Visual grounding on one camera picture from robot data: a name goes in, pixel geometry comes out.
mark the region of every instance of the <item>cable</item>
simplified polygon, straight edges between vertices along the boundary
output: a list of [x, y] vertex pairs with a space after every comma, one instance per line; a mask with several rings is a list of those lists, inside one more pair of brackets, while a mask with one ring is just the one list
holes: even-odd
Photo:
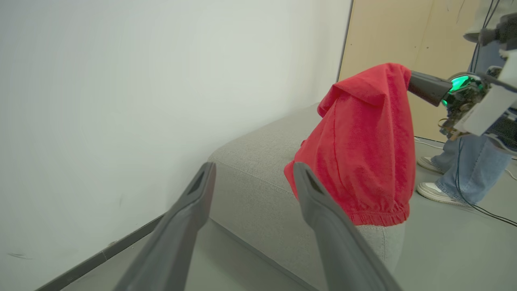
[[505, 171], [508, 172], [508, 174], [510, 174], [510, 176], [512, 176], [512, 179], [517, 181], [517, 178], [512, 174], [512, 172], [510, 172], [508, 169], [505, 169]]
[[[483, 28], [486, 28], [488, 26], [488, 23], [492, 19], [492, 16], [494, 15], [494, 12], [497, 9], [497, 6], [499, 5], [499, 1], [500, 0], [497, 0], [497, 2], [495, 3], [494, 10], [492, 10], [492, 14], [490, 14], [490, 9], [492, 8], [492, 4], [494, 4], [494, 0], [492, 0], [490, 2], [490, 6], [488, 7], [488, 12], [486, 13], [485, 20], [483, 21]], [[479, 46], [479, 44], [476, 44], [476, 47], [474, 48], [474, 54], [476, 55], [476, 62], [474, 63], [474, 67], [472, 67], [472, 63], [473, 63], [473, 60], [474, 60], [474, 55], [472, 55], [472, 60], [470, 61], [470, 69], [472, 70], [472, 72], [476, 72], [476, 68], [478, 66], [479, 50], [480, 49], [481, 49], [481, 47]]]
[[[422, 144], [425, 144], [427, 146], [430, 146], [432, 148], [435, 148], [435, 149], [440, 149], [440, 150], [443, 150], [444, 148], [441, 148], [441, 147], [437, 147], [435, 145], [432, 145], [432, 144], [428, 144], [426, 142], [423, 142], [423, 141], [420, 141], [420, 139], [416, 138], [415, 137], [415, 143], [422, 143]], [[508, 174], [512, 177], [512, 179], [516, 180], [517, 181], [517, 178], [512, 174], [512, 172], [510, 172], [510, 170], [508, 169], [505, 169], [506, 172], [508, 172]]]
[[517, 222], [513, 221], [513, 220], [510, 220], [508, 218], [505, 218], [505, 217], [502, 217], [502, 216], [499, 216], [499, 215], [495, 215], [491, 212], [489, 212], [488, 210], [482, 208], [482, 207], [479, 207], [477, 205], [473, 205], [471, 204], [467, 199], [465, 199], [465, 197], [463, 197], [463, 193], [461, 193], [461, 189], [460, 189], [460, 155], [461, 155], [461, 151], [463, 149], [463, 143], [461, 142], [461, 137], [460, 137], [460, 140], [458, 142], [458, 163], [457, 163], [457, 166], [456, 166], [456, 177], [454, 179], [454, 181], [456, 182], [456, 190], [458, 191], [458, 193], [460, 193], [460, 196], [461, 198], [463, 199], [463, 201], [467, 202], [472, 208], [476, 209], [477, 211], [485, 214], [485, 215], [488, 215], [490, 217], [493, 217], [497, 220], [500, 220], [502, 222], [506, 222], [510, 225], [513, 225], [515, 227], [517, 227]]
[[435, 145], [428, 144], [428, 143], [425, 143], [425, 142], [423, 142], [423, 141], [420, 141], [420, 140], [419, 140], [418, 138], [416, 138], [416, 137], [415, 137], [415, 143], [422, 143], [422, 144], [425, 144], [425, 145], [430, 146], [430, 147], [435, 148], [435, 149], [441, 149], [441, 150], [443, 150], [443, 149], [444, 149], [444, 148], [440, 148], [440, 147], [437, 147], [437, 146], [435, 146]]

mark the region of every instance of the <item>gray floor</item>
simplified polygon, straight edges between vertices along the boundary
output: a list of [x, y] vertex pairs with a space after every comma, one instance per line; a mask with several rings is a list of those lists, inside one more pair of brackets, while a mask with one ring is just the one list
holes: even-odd
[[[418, 156], [440, 152], [423, 144], [417, 144], [416, 149]], [[508, 169], [516, 175], [516, 161]], [[417, 168], [417, 183], [437, 178], [438, 174]], [[480, 205], [517, 221], [515, 188], [517, 181], [505, 173]], [[404, 290], [517, 289], [517, 228], [472, 209], [433, 202], [416, 193], [410, 204], [404, 250], [395, 273]], [[112, 290], [146, 240], [140, 240], [63, 290]], [[186, 290], [307, 289], [209, 221], [198, 235]]]

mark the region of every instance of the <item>white wall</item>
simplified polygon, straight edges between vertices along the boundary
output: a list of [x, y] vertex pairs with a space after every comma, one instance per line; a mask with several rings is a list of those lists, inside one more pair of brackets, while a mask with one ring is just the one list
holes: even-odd
[[91, 257], [217, 147], [320, 100], [350, 4], [2, 0], [0, 290]]

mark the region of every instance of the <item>green light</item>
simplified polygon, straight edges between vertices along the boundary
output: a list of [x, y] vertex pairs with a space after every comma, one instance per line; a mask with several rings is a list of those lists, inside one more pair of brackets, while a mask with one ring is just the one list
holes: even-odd
[[449, 90], [449, 92], [458, 91], [459, 89], [462, 89], [465, 86], [469, 85], [470, 82], [467, 82], [467, 81], [470, 81], [469, 76], [460, 76], [460, 77], [452, 79], [451, 80], [452, 88]]

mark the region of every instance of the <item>gray fabric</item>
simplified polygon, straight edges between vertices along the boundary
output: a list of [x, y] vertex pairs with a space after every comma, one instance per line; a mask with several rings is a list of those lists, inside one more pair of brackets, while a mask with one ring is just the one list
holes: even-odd
[[[321, 118], [317, 105], [224, 145], [209, 158], [217, 163], [210, 217], [283, 268], [327, 290], [320, 254], [311, 228], [283, 174]], [[359, 231], [393, 271], [404, 224], [361, 226]]]
[[397, 263], [399, 262], [400, 254], [402, 254], [406, 223], [404, 222], [387, 227], [359, 225], [357, 226], [357, 230], [379, 259], [381, 259], [386, 268], [388, 268], [391, 273], [394, 273]]

